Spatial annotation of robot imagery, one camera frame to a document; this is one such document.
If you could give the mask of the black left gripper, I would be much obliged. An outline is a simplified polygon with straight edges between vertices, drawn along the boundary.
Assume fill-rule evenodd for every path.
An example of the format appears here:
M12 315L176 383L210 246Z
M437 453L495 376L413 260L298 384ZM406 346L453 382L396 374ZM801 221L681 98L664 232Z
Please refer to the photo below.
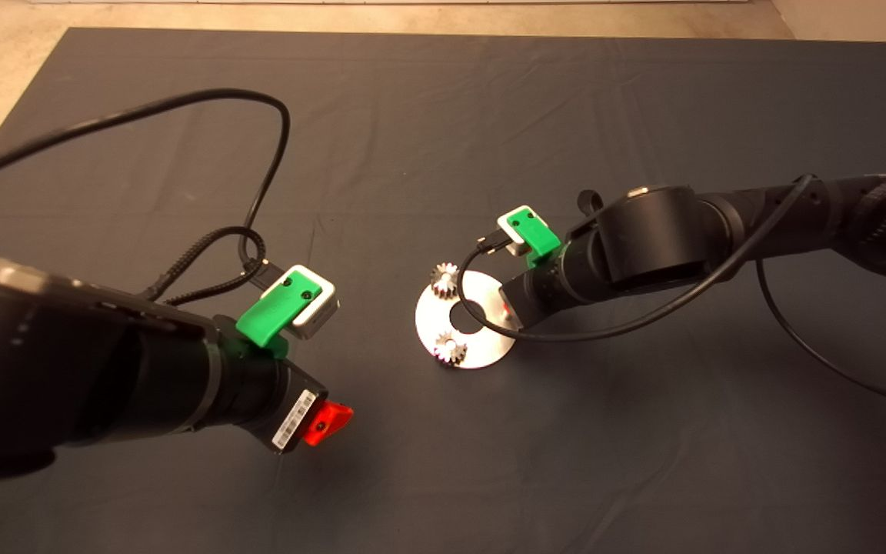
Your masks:
M351 407L329 399L329 389L293 362L275 357L243 336L236 321L212 318L218 330L221 382L212 403L212 425L235 426L278 455L317 446L354 417Z

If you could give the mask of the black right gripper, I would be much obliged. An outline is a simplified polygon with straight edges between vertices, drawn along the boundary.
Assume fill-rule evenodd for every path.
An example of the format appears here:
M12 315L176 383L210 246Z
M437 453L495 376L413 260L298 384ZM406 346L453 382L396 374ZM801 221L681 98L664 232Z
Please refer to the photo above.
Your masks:
M500 290L518 331L556 313L606 301L606 261L600 234L573 232L559 252L509 279Z

